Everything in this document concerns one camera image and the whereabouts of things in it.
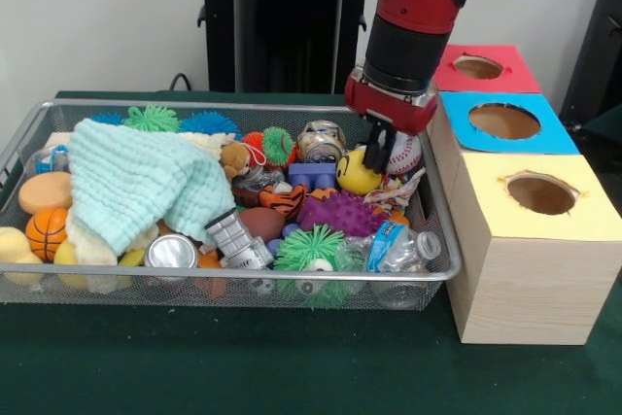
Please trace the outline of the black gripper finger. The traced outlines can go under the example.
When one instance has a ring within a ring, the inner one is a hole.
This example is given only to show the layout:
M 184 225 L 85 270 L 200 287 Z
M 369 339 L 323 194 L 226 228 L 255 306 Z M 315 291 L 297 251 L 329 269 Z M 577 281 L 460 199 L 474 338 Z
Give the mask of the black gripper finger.
M 390 126 L 380 126 L 377 137 L 378 143 L 378 172 L 382 173 L 391 158 L 393 148 L 396 142 L 397 132 Z
M 385 130 L 382 123 L 375 121 L 366 142 L 363 164 L 366 169 L 381 172 L 385 159 Z

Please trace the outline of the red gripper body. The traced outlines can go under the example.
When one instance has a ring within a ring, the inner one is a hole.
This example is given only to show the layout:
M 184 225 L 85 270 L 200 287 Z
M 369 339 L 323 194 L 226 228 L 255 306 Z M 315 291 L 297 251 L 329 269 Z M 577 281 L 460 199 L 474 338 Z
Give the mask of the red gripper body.
M 418 95 L 387 91 L 367 80 L 362 67 L 355 67 L 347 79 L 344 99 L 362 117 L 376 118 L 396 131 L 417 135 L 433 119 L 439 95 L 435 85 Z

